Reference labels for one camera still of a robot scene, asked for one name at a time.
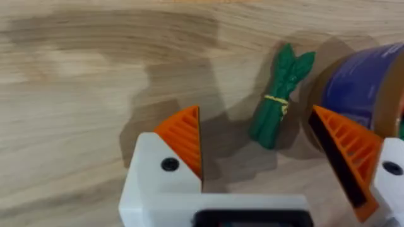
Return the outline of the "white orange left gripper right finger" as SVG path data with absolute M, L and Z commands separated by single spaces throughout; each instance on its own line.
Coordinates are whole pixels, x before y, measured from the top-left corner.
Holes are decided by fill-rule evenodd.
M 358 221 L 403 222 L 403 140 L 318 105 L 308 123 Z

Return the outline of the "white orange left gripper left finger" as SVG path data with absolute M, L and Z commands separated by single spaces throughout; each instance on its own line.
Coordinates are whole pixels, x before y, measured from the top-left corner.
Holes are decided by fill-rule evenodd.
M 141 133 L 119 202 L 124 226 L 192 226 L 203 171 L 199 107 L 187 107 Z

